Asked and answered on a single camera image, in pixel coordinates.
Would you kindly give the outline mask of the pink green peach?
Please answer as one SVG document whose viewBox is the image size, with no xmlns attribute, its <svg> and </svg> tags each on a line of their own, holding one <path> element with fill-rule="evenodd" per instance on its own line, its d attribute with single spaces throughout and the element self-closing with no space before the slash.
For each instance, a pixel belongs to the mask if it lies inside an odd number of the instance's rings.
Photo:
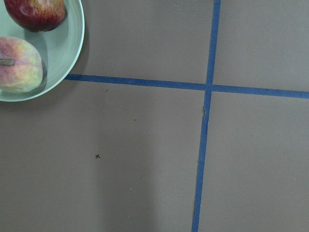
<svg viewBox="0 0 309 232">
<path fill-rule="evenodd" d="M 11 93 L 30 92 L 43 79 L 42 58 L 29 42 L 16 37 L 0 38 L 0 88 Z"/>
</svg>

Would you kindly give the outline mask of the green plate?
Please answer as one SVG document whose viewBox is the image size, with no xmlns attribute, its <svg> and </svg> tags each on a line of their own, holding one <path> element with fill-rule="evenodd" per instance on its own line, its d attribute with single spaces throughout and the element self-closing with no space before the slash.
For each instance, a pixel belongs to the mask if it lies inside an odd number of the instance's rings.
<svg viewBox="0 0 309 232">
<path fill-rule="evenodd" d="M 31 43 L 39 51 L 43 63 L 43 80 L 37 88 L 26 93 L 11 93 L 1 90 L 3 102 L 20 102 L 39 97 L 55 88 L 72 70 L 84 41 L 84 10 L 80 0 L 65 0 L 66 17 L 54 30 L 30 32 L 9 16 L 4 1 L 0 2 L 1 36 L 13 36 Z"/>
</svg>

